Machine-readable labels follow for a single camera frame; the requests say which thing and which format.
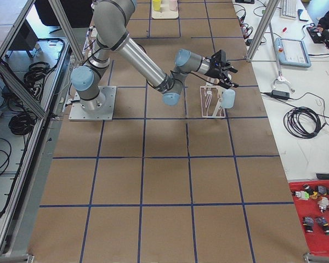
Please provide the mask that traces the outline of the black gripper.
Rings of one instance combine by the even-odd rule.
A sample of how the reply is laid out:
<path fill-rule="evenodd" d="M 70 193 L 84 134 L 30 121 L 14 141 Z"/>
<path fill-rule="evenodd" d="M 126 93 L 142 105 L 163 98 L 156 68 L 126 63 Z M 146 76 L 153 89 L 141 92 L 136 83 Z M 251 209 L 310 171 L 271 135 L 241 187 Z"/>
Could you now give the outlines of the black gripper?
<path fill-rule="evenodd" d="M 232 73 L 238 73 L 238 69 L 234 68 L 230 62 L 226 62 L 226 65 L 224 67 L 214 66 L 213 64 L 211 64 L 210 59 L 207 76 L 217 79 L 218 85 L 225 89 L 237 88 L 239 85 L 237 83 L 231 82 L 226 72 L 229 71 Z"/>

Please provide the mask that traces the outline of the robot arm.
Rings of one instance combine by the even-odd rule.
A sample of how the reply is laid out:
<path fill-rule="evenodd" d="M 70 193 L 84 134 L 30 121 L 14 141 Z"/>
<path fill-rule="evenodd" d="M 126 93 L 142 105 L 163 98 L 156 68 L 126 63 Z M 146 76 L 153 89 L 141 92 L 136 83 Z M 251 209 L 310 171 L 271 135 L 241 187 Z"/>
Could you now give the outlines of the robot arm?
<path fill-rule="evenodd" d="M 166 105 L 176 105 L 185 86 L 188 74 L 198 72 L 218 79 L 218 85 L 230 89 L 237 87 L 228 76 L 237 69 L 226 60 L 219 50 L 211 57 L 204 57 L 186 49 L 180 49 L 175 57 L 175 68 L 170 74 L 160 69 L 130 37 L 126 28 L 136 9 L 136 1 L 99 1 L 94 7 L 93 21 L 97 30 L 92 57 L 83 66 L 73 69 L 71 82 L 85 110 L 97 110 L 106 97 L 98 87 L 102 75 L 109 66 L 109 52 L 118 52 L 150 85 L 162 94 Z"/>

